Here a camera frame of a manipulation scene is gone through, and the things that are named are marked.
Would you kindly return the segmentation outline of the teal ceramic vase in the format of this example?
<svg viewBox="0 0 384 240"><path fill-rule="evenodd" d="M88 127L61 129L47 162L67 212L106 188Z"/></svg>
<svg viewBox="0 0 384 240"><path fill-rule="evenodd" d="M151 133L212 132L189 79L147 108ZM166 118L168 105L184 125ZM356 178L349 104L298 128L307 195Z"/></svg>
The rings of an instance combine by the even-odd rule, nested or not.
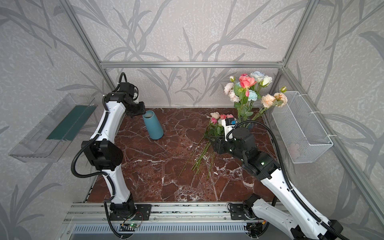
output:
<svg viewBox="0 0 384 240"><path fill-rule="evenodd" d="M158 140L163 137L163 128L153 111L146 111L143 115L143 120L151 139Z"/></svg>

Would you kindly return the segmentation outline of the peach carnation stem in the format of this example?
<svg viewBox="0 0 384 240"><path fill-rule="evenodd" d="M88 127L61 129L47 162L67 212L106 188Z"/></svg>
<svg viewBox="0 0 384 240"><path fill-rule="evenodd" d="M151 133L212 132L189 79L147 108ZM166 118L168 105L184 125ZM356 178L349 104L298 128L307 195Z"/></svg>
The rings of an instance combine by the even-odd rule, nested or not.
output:
<svg viewBox="0 0 384 240"><path fill-rule="evenodd" d="M233 103L238 103L240 101L240 98L235 94L234 87L235 87L235 77L230 76L230 82L226 84L224 88L224 93L225 95L229 96L230 100Z"/></svg>

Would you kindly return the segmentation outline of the cream peach flower stem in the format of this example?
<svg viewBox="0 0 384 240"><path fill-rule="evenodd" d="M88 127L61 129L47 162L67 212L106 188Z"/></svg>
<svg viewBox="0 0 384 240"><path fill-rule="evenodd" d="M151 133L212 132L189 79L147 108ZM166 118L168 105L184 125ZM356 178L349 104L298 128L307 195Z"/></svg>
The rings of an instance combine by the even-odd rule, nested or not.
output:
<svg viewBox="0 0 384 240"><path fill-rule="evenodd" d="M284 107L288 102L288 98L285 95L286 91L287 91L287 87L284 86L280 89L279 92L275 93L273 96L270 94L262 96L261 103L262 103L263 107L252 118L252 120L256 120L256 119L260 118L269 109L272 109L274 107L278 107L278 108Z"/></svg>

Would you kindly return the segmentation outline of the white rose stem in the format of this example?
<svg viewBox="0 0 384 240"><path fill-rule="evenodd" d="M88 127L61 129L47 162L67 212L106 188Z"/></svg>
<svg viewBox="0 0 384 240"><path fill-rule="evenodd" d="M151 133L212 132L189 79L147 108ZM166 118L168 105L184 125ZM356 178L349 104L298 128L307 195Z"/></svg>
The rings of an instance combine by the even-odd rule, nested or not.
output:
<svg viewBox="0 0 384 240"><path fill-rule="evenodd" d="M272 83L273 78L269 77L259 71L255 71L251 73L251 77L255 79L258 87L257 90L260 91L262 88L266 88Z"/></svg>

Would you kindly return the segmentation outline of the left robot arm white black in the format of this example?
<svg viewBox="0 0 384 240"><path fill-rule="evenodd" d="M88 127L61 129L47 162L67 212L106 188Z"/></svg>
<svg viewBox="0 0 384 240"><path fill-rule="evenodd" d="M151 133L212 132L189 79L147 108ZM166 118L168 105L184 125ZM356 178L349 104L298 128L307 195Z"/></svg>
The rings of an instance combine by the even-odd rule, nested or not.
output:
<svg viewBox="0 0 384 240"><path fill-rule="evenodd" d="M144 102L139 102L138 88L129 83L125 73L121 73L117 87L103 96L104 113L97 130L91 139L82 142L81 149L76 153L71 172L77 178L90 178L101 175L105 179L111 197L104 202L109 203L111 211L107 217L129 219L135 215L137 208L133 196L128 189L123 173L123 151L116 146L115 137L125 116L131 118L146 113ZM84 154L89 163L96 168L91 174L80 174L76 170L76 163Z"/></svg>

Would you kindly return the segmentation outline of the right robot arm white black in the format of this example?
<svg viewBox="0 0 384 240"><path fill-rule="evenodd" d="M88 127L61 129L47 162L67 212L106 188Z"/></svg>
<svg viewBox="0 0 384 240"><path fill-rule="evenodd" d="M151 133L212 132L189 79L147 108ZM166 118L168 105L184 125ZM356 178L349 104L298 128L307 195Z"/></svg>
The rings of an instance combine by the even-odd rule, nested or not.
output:
<svg viewBox="0 0 384 240"><path fill-rule="evenodd" d="M245 202L246 217L263 219L292 240L346 239L342 235L343 226L317 211L291 183L276 137L268 127L265 129L275 145L276 159L258 149L254 135L244 128L245 122L238 124L234 118L226 118L214 123L221 132L220 136L209 138L214 152L230 154L242 161L243 169L266 186L287 209L285 213L260 196L252 195Z"/></svg>

